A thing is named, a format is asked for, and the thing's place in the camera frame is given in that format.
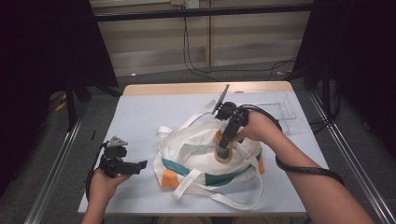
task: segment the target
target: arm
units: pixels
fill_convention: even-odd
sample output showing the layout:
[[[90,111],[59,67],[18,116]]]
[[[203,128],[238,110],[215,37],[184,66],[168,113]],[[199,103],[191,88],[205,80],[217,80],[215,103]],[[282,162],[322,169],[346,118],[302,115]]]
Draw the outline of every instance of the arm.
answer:
[[[320,167],[261,113],[250,111],[248,125],[234,140],[245,137],[264,142],[287,165]],[[288,172],[287,175],[314,223],[374,223],[358,201],[335,179]]]
[[[92,177],[90,202],[81,223],[102,223],[108,202],[116,193],[117,186],[129,179],[129,177],[129,175],[121,175],[116,178],[110,178],[102,169],[97,169]]]

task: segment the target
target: white tabletop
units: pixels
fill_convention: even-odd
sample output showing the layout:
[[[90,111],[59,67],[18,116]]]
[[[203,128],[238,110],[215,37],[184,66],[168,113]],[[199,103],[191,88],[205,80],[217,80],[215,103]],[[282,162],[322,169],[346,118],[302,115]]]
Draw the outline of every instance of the white tabletop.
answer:
[[[315,136],[309,127],[299,101],[287,82],[254,82],[253,88],[244,87],[247,83],[229,83],[229,93],[224,102],[243,104],[262,104],[263,108],[277,119],[281,119],[287,137],[307,156],[323,168],[327,163],[318,147]],[[138,85],[145,93],[125,90],[121,96],[114,119],[108,129],[106,140],[112,136],[127,141],[128,150],[125,161],[148,161],[146,169],[140,175],[133,175],[122,183],[110,201],[107,214],[129,214],[134,216],[302,216],[304,206],[284,171],[276,166],[275,154],[262,144],[265,173],[262,174],[264,187],[259,203],[250,210],[237,210],[225,204],[215,202],[206,196],[183,195],[178,201],[172,197],[173,189],[161,188],[154,174],[152,163],[162,141],[156,136],[159,126],[177,130],[191,115],[201,110],[209,101],[218,100],[224,84],[216,85],[215,90],[198,89],[205,84],[162,84],[168,89],[165,93],[155,90],[155,85]],[[180,88],[186,88],[183,94]],[[213,119],[210,114],[201,118]],[[257,179],[245,183],[235,183],[220,192],[241,203],[249,203],[257,197]],[[85,195],[81,199],[78,211],[84,213],[87,208]]]

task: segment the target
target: table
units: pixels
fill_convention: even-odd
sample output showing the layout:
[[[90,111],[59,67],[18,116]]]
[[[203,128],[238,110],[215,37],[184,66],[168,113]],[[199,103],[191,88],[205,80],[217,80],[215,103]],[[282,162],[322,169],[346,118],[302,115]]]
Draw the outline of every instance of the table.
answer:
[[[140,175],[134,175],[119,186],[110,201],[107,214],[139,216],[304,216],[305,209],[284,171],[277,168],[275,154],[262,144],[266,172],[262,175],[264,192],[259,203],[251,210],[237,210],[217,203],[205,196],[183,195],[180,200],[172,197],[171,189],[161,189],[153,172],[152,162],[158,153],[161,139],[155,136],[160,125],[179,127],[193,113],[210,100],[219,99],[226,83],[146,84],[128,86],[120,98],[116,113],[108,129],[106,139],[116,135],[126,140],[128,155],[125,161],[148,160],[148,167]],[[283,99],[291,105],[291,115],[281,121],[286,125],[288,138],[307,156],[323,168],[328,168],[311,132],[298,99],[289,84],[276,82],[229,82],[230,89],[224,101],[233,98],[246,100],[260,97],[270,107],[274,99]],[[237,201],[251,201],[256,197],[254,180],[238,183],[222,190]],[[78,211],[87,207],[85,196]]]

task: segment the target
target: human hand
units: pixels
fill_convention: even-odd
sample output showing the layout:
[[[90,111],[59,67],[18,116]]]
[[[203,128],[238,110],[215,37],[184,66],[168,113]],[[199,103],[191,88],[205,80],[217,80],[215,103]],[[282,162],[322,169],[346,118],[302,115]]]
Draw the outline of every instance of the human hand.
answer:
[[[234,141],[241,141],[247,137],[254,141],[269,144],[274,137],[280,135],[283,135],[283,133],[269,118],[260,112],[251,110],[248,113],[247,126],[236,135]]]
[[[120,175],[111,178],[102,169],[95,170],[90,186],[90,203],[92,201],[108,203],[116,193],[117,186],[130,177],[130,175]]]

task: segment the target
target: white tote bag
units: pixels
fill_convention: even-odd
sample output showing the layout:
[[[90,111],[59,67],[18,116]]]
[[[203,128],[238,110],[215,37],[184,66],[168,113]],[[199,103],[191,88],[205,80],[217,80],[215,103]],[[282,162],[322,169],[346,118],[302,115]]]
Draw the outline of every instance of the white tote bag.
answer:
[[[199,116],[193,117],[188,125]],[[160,151],[153,163],[160,186],[174,188],[176,199],[184,193],[202,194],[233,208],[253,208],[262,196],[262,148],[260,142],[246,138],[242,143],[233,144],[233,156],[229,162],[217,161],[215,133],[226,126],[226,122],[213,119],[170,132],[161,141]],[[216,192],[216,189],[233,182],[248,181],[254,177],[260,181],[255,202],[238,203]]]

